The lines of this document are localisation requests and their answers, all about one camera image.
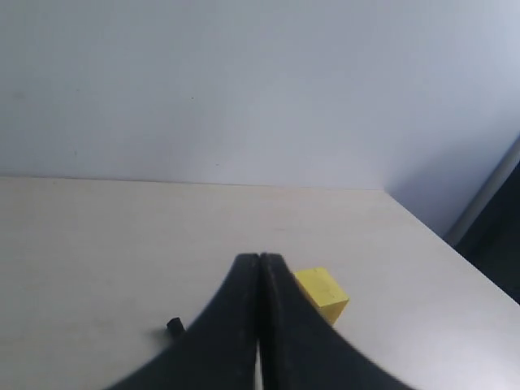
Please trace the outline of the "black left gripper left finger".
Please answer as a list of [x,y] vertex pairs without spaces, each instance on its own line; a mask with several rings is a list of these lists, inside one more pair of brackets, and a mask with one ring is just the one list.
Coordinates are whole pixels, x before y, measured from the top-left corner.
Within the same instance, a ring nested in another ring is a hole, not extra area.
[[240,254],[197,319],[113,389],[253,389],[260,257]]

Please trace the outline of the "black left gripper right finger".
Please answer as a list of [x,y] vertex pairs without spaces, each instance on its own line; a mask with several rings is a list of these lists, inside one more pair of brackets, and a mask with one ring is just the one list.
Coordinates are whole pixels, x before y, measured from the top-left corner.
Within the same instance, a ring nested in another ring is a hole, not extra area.
[[265,389],[408,389],[307,301],[279,254],[260,257],[258,340]]

